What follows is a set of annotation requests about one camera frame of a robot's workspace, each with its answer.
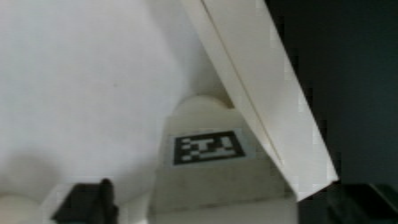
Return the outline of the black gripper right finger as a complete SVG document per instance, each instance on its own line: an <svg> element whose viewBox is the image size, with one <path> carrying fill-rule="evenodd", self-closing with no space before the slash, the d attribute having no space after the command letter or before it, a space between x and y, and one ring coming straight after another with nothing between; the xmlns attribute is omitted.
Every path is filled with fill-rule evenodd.
<svg viewBox="0 0 398 224"><path fill-rule="evenodd" d="M298 202L298 224L398 224L398 190L334 183Z"/></svg>

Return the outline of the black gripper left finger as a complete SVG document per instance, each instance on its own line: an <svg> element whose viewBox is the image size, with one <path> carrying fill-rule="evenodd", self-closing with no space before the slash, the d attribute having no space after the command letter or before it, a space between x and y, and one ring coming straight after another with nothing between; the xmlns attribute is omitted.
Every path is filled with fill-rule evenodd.
<svg viewBox="0 0 398 224"><path fill-rule="evenodd" d="M57 224L117 224L119 207L113 203L113 184L78 183L51 215Z"/></svg>

